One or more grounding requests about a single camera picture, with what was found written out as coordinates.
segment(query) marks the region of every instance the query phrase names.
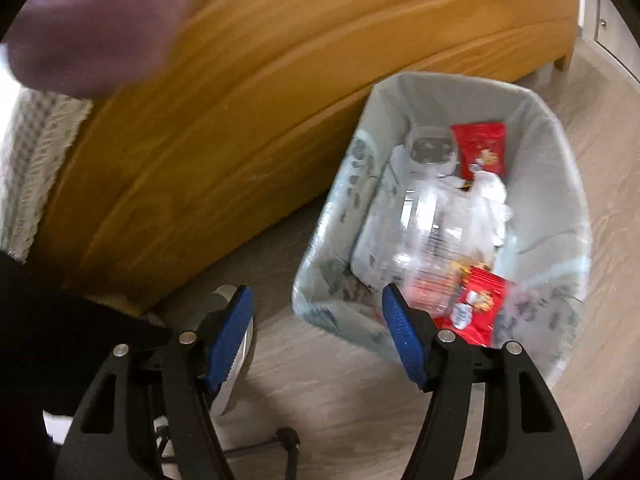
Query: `wooden furniture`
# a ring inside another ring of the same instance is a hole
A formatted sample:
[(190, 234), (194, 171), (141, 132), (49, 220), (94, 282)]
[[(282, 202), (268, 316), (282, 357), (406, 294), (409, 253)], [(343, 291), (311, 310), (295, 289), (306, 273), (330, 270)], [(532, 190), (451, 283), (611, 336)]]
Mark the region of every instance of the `wooden furniture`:
[(86, 120), (28, 265), (143, 312), (326, 190), (373, 83), (400, 70), (511, 81), (566, 65), (577, 7), (199, 0), (164, 72)]

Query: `screw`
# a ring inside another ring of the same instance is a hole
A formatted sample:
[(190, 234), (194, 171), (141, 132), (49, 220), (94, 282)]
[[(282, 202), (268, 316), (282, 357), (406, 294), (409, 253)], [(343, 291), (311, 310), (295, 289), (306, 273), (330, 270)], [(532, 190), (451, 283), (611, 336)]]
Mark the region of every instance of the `screw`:
[(440, 330), (438, 332), (438, 339), (443, 343), (453, 343), (456, 338), (456, 334), (451, 330)]
[(115, 355), (116, 357), (124, 357), (128, 353), (129, 353), (129, 346), (125, 344), (117, 345), (113, 349), (113, 355)]
[(182, 332), (178, 341), (183, 345), (190, 345), (191, 343), (195, 343), (198, 335), (193, 330), (187, 330), (187, 332)]
[(520, 343), (516, 343), (515, 341), (509, 341), (507, 343), (507, 352), (513, 355), (518, 355), (522, 353), (522, 346)]

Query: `gray plastic bag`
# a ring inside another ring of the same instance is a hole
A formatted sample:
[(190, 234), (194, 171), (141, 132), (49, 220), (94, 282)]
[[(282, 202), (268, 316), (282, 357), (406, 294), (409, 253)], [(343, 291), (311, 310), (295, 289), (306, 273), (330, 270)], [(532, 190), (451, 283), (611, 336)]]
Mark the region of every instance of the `gray plastic bag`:
[(349, 264), (378, 180), (412, 127), (489, 121), (507, 127), (505, 184), (513, 209), (494, 272), (515, 283), (498, 316), (494, 346), (521, 342), (547, 383), (558, 379), (587, 294), (591, 229), (558, 118), (535, 92), (513, 84), (406, 72), (373, 87), (296, 275), (297, 316), (397, 359), (374, 294)]

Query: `purple object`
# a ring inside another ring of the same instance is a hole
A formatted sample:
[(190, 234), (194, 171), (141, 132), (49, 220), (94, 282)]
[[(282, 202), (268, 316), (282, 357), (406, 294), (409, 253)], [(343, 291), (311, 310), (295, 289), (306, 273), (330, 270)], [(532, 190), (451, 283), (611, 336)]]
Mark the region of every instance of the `purple object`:
[(28, 0), (4, 37), (25, 86), (97, 97), (165, 63), (190, 0)]

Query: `red snack wrapper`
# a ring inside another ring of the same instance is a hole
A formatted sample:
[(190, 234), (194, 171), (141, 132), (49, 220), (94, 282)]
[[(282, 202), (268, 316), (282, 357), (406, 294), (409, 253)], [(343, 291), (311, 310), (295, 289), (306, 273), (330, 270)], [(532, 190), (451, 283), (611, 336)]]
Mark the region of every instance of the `red snack wrapper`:
[(490, 346), (494, 321), (506, 297), (508, 282), (488, 270), (473, 267), (449, 316), (433, 320), (439, 329), (453, 330), (466, 342)]
[(504, 177), (504, 124), (456, 124), (451, 129), (460, 146), (460, 177), (473, 180), (476, 171)]

